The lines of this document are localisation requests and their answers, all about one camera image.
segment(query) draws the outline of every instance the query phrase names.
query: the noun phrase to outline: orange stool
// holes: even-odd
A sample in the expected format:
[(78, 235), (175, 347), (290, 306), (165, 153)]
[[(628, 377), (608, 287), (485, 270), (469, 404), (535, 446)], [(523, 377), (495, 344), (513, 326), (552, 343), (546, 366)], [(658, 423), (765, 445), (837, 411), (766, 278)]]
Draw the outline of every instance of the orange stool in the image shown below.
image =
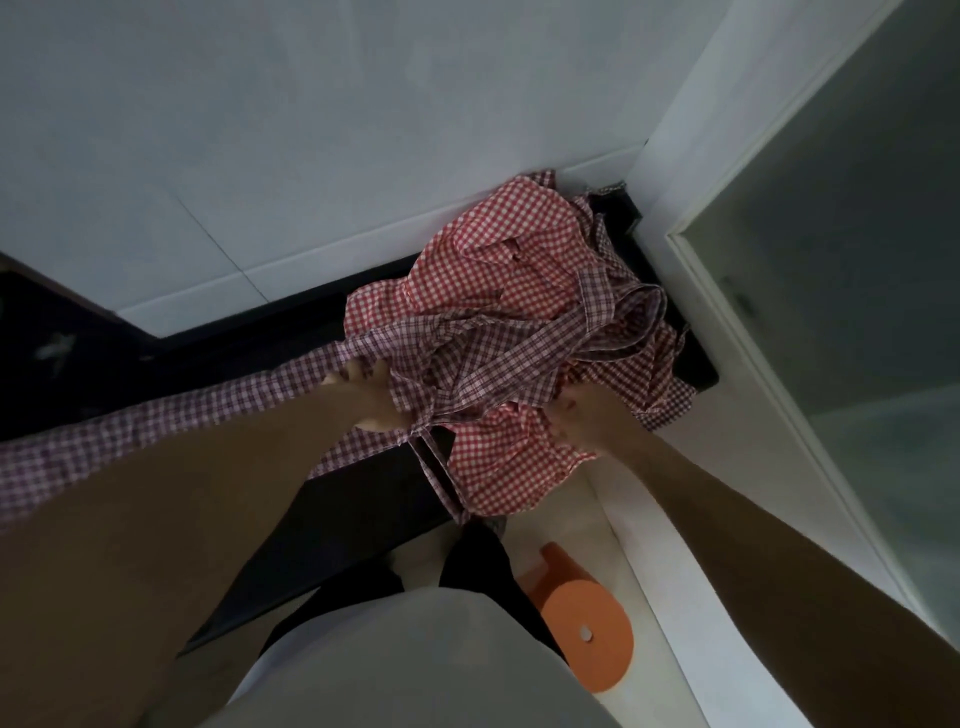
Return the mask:
[(634, 629), (613, 595), (554, 542), (540, 550), (546, 573), (527, 592), (570, 669), (590, 692), (603, 692), (627, 673)]

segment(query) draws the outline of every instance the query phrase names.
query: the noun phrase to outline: red gingham fabric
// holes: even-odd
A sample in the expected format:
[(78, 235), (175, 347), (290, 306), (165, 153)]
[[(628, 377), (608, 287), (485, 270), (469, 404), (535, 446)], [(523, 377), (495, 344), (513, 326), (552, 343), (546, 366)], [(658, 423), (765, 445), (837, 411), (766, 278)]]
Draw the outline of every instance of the red gingham fabric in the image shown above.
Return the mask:
[[(347, 334), (464, 307), (549, 320), (576, 304), (577, 273), (590, 269), (603, 270), (614, 289), (636, 287), (587, 199), (565, 200), (554, 181), (549, 171), (513, 178), (438, 232), (407, 278), (354, 292), (344, 321)], [(584, 379), (607, 384), (648, 429), (683, 415), (695, 390), (673, 377), (683, 339), (662, 321), (664, 307), (663, 296), (656, 303), (651, 298), (642, 321), (644, 334), (651, 335), (638, 351), (606, 361), (572, 359), (555, 376), (555, 389)], [(611, 326), (625, 324), (618, 320)], [(506, 401), (479, 419), (442, 423), (457, 433), (448, 475), (468, 512), (493, 516), (532, 508), (593, 457), (553, 442), (540, 407)], [(450, 507), (436, 482), (434, 488)]]
[[(429, 428), (445, 425), (458, 433), (448, 474), (460, 502), (425, 471), (460, 520), (532, 507), (590, 458), (546, 432), (540, 408), (562, 381), (608, 383), (648, 427), (680, 416), (693, 390), (670, 374), (682, 337), (662, 321), (662, 291), (616, 258), (584, 200), (567, 202), (551, 184), (548, 173), (507, 182), (438, 233), (407, 279), (357, 291), (345, 341), (270, 372), (0, 444), (0, 529), (125, 454), (303, 395), (356, 357), (391, 361), (394, 400), (414, 425), (354, 429), (311, 476), (412, 437), (436, 453)], [(445, 266), (438, 275), (434, 258)]]

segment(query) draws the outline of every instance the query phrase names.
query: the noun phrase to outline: leg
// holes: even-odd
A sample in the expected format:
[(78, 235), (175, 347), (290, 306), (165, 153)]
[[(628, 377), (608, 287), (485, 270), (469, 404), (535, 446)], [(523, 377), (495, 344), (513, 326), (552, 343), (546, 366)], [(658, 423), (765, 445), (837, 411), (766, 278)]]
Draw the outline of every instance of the leg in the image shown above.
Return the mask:
[(403, 582), (400, 581), (400, 577), (393, 573), (383, 561), (371, 559), (357, 564), (327, 579), (313, 596), (298, 607), (296, 612), (282, 619), (270, 633), (260, 654), (266, 652), (287, 632), (309, 619), (402, 592)]
[(471, 521), (464, 527), (460, 541), (446, 557), (440, 586), (487, 595), (535, 640), (566, 660), (537, 607), (516, 583), (507, 551), (480, 521)]

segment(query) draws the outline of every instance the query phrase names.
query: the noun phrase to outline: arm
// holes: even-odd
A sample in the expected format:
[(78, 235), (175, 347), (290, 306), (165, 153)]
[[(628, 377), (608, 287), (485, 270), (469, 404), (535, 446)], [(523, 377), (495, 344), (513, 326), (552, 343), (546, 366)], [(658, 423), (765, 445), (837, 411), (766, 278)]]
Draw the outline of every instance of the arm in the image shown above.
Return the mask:
[(911, 612), (644, 430), (609, 389), (568, 387), (547, 416), (556, 436), (643, 481), (813, 725), (955, 724), (960, 654)]
[(407, 426), (386, 362), (348, 373), (123, 458), (3, 537), (5, 724), (136, 721), (324, 453), (354, 425)]

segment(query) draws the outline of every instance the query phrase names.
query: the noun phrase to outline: person's left hand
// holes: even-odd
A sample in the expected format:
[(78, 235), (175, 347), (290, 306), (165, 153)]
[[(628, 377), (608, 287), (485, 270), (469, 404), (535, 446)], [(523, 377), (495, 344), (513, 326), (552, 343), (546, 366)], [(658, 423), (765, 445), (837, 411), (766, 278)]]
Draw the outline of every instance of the person's left hand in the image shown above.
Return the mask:
[(359, 359), (351, 359), (345, 369), (346, 378), (338, 372), (331, 372), (323, 384), (341, 386), (350, 392), (350, 399), (356, 403), (362, 417), (356, 426), (368, 432), (388, 432), (410, 426), (410, 414), (400, 412), (394, 405), (390, 394), (390, 365), (385, 359), (379, 359), (373, 365), (369, 376), (364, 375)]

